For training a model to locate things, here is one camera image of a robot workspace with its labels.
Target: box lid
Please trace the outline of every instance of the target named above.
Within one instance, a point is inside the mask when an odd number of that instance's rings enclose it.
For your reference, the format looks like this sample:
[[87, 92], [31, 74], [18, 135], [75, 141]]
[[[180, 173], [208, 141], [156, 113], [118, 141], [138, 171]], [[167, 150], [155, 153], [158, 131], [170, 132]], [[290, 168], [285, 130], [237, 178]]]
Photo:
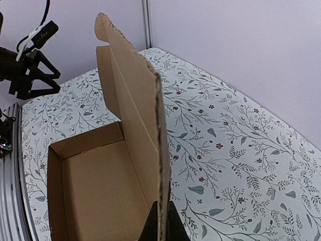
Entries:
[[[147, 152], [158, 158], [158, 240], [165, 240], [171, 167], [161, 77], [105, 14], [98, 15], [95, 34], [97, 39], [109, 43], [96, 49], [98, 72], [105, 104], [122, 120], [127, 148], [132, 143], [148, 141], [152, 148]], [[142, 132], [147, 133], [144, 139], [133, 132], [133, 123], [139, 123]], [[138, 169], [148, 172], [142, 166]], [[148, 189], [143, 174], [141, 179], [142, 188]]]

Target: cardboard box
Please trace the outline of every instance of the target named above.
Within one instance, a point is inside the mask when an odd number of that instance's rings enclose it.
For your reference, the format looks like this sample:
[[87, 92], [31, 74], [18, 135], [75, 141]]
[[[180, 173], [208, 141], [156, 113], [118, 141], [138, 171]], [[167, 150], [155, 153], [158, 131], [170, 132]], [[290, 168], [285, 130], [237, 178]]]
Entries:
[[122, 122], [50, 146], [52, 240], [138, 240], [155, 201], [165, 240], [171, 168], [161, 78], [106, 15], [95, 34], [109, 43], [96, 49], [98, 71]]

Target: leaf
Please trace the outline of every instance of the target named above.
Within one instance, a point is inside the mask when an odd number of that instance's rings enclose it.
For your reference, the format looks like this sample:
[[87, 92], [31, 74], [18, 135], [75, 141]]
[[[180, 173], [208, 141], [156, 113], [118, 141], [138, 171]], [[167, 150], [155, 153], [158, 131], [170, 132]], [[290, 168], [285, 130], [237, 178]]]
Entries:
[[296, 198], [296, 193], [294, 191], [290, 191], [290, 192], [286, 193], [285, 195], [288, 197], [291, 197], [291, 198]]
[[178, 138], [184, 138], [185, 136], [187, 136], [187, 133], [183, 133], [183, 134], [181, 134]]
[[242, 137], [242, 139], [241, 139], [241, 145], [243, 145], [244, 144], [244, 142], [246, 141], [246, 137]]
[[194, 163], [193, 157], [192, 157], [191, 155], [189, 155], [189, 160], [190, 160], [192, 163]]
[[207, 130], [207, 132], [216, 138], [216, 133], [215, 133], [215, 131], [213, 130], [213, 128], [209, 128], [209, 129]]
[[280, 207], [283, 208], [285, 211], [287, 211], [287, 208], [286, 208], [286, 206], [285, 206], [284, 203], [281, 203], [281, 204], [280, 204]]
[[209, 214], [210, 214], [210, 216], [216, 216], [223, 211], [224, 211], [224, 209], [214, 208], [209, 211]]
[[261, 230], [261, 224], [262, 220], [255, 226], [255, 229], [253, 230], [253, 233], [258, 233]]
[[41, 196], [41, 197], [36, 197], [36, 199], [40, 202], [44, 202], [46, 201], [46, 197], [45, 196]]
[[309, 215], [306, 214], [306, 218], [307, 218], [307, 221], [309, 222], [311, 228], [312, 228], [312, 222], [311, 222], [311, 218]]
[[204, 194], [204, 187], [203, 186], [195, 186], [195, 187], [188, 187], [190, 191], [195, 192], [197, 194], [203, 195]]
[[318, 241], [319, 239], [320, 239], [320, 232], [318, 230], [313, 241]]
[[180, 149], [181, 149], [181, 145], [180, 145], [180, 144], [178, 144], [178, 145], [177, 145], [177, 147], [176, 147], [176, 152], [179, 152], [179, 151], [180, 151]]
[[276, 137], [276, 141], [281, 145], [281, 142], [279, 140], [279, 137]]
[[271, 152], [271, 155], [279, 155], [280, 151], [279, 150], [274, 150], [273, 152]]
[[256, 133], [256, 132], [251, 132], [253, 135], [259, 136], [260, 134]]
[[203, 230], [202, 232], [202, 239], [203, 239], [207, 235], [207, 228], [205, 225], [202, 225], [202, 230]]

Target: floral tablecloth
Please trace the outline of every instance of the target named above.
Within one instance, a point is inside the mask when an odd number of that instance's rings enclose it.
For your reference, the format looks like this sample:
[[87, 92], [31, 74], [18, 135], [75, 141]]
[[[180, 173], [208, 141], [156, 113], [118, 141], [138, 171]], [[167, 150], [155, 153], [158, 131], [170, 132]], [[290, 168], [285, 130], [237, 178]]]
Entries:
[[[194, 65], [157, 48], [142, 54], [163, 78], [171, 197], [191, 241], [321, 240], [320, 151]], [[40, 240], [50, 240], [49, 144], [115, 120], [96, 69], [23, 106], [26, 182]]]

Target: open cardboard box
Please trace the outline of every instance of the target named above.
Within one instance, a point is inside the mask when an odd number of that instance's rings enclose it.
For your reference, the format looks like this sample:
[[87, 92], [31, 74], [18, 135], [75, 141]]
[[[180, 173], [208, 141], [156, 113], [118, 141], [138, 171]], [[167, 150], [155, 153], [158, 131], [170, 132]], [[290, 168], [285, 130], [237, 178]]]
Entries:
[[52, 240], [138, 240], [155, 201], [165, 240], [171, 168], [161, 78], [106, 15], [95, 34], [109, 43], [96, 49], [98, 71], [106, 106], [122, 122], [50, 146]]

